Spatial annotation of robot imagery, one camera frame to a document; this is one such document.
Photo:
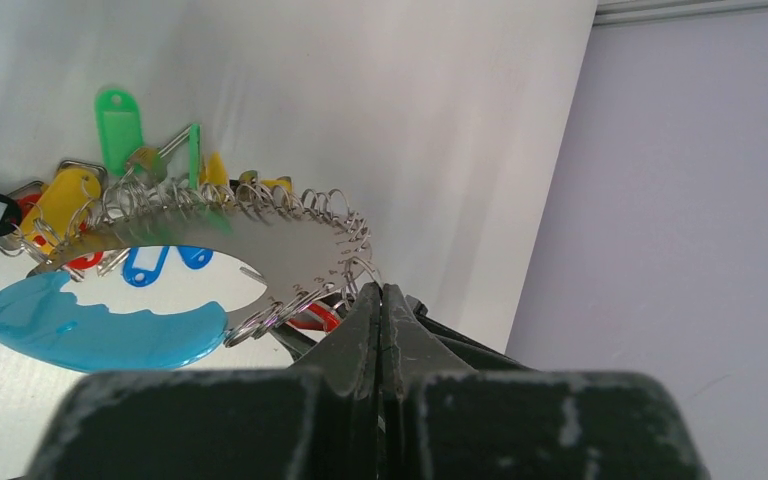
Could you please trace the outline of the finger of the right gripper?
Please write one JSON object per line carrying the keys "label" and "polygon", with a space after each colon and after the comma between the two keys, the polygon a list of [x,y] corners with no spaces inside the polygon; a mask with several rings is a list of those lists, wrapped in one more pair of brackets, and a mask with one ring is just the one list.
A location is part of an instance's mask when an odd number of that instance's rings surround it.
{"label": "finger of the right gripper", "polygon": [[[471,338],[429,318],[428,309],[419,299],[410,295],[406,301],[419,323],[441,341],[451,352],[476,370],[526,370],[530,368]],[[317,341],[289,323],[271,331],[271,335],[289,352],[292,361],[298,361],[312,349]]]}

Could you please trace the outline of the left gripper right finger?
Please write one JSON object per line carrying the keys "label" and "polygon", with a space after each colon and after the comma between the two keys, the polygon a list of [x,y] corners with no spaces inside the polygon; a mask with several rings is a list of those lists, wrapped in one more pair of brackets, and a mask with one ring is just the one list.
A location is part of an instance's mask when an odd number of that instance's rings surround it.
{"label": "left gripper right finger", "polygon": [[628,371],[477,370],[382,291],[395,479],[705,479],[672,396]]}

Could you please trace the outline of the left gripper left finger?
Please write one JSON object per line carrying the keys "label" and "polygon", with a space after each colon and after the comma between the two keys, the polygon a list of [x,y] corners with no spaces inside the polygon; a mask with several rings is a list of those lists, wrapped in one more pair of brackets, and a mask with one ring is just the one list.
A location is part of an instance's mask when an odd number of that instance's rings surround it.
{"label": "left gripper left finger", "polygon": [[375,479],[380,289],[284,369],[111,371],[56,410],[30,479]]}

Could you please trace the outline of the metal key organizer ring plate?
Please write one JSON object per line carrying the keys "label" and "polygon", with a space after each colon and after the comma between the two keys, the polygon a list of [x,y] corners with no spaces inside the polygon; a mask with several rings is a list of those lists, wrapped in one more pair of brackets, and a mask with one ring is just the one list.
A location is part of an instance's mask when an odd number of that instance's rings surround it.
{"label": "metal key organizer ring plate", "polygon": [[[117,217],[63,239],[27,276],[0,291],[0,344],[14,352],[82,373],[174,369],[220,346],[258,339],[325,297],[350,296],[356,266],[371,258],[370,228],[339,190],[302,193],[260,182],[237,189],[206,185],[136,194]],[[251,303],[225,310],[210,300],[178,313],[148,309],[114,313],[82,305],[66,290],[69,263],[100,254],[122,268],[134,247],[168,246],[186,271],[181,285],[216,287],[217,256],[241,268],[230,279],[249,279],[264,290]]]}

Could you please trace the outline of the key with red tag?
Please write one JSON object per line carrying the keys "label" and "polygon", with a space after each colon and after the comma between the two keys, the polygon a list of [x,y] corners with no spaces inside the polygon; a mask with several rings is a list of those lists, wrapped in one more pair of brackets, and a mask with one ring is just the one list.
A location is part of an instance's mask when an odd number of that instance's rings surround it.
{"label": "key with red tag", "polygon": [[289,319],[288,323],[299,330],[330,333],[342,323],[342,317],[332,306],[317,301]]}

